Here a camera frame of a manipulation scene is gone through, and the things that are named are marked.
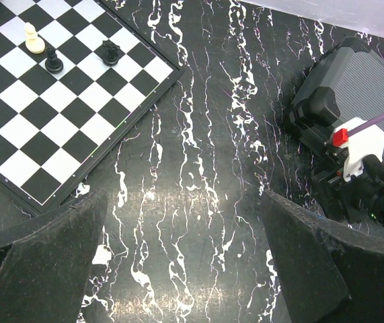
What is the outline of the black poker chip case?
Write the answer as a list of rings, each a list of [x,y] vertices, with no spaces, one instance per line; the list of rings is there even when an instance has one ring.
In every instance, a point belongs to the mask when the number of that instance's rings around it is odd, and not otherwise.
[[[333,130],[384,113],[384,59],[364,40],[346,37],[311,68],[284,111],[285,129],[318,157]]]

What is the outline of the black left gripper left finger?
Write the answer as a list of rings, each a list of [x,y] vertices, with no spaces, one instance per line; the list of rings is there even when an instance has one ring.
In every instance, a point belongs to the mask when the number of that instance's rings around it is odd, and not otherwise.
[[[0,231],[0,322],[76,322],[108,208],[96,190]]]

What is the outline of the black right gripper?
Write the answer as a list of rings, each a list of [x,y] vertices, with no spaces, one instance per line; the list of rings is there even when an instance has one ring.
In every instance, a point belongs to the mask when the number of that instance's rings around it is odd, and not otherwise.
[[[344,161],[346,150],[337,157],[326,156],[312,170],[315,199],[325,216],[342,222],[366,215],[384,227],[384,161],[375,155],[364,157],[363,173],[351,175],[349,182],[342,177]]]

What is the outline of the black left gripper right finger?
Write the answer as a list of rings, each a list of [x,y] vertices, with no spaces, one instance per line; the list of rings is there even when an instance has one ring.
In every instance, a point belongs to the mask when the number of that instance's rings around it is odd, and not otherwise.
[[[384,322],[384,239],[267,190],[262,220],[292,322]]]

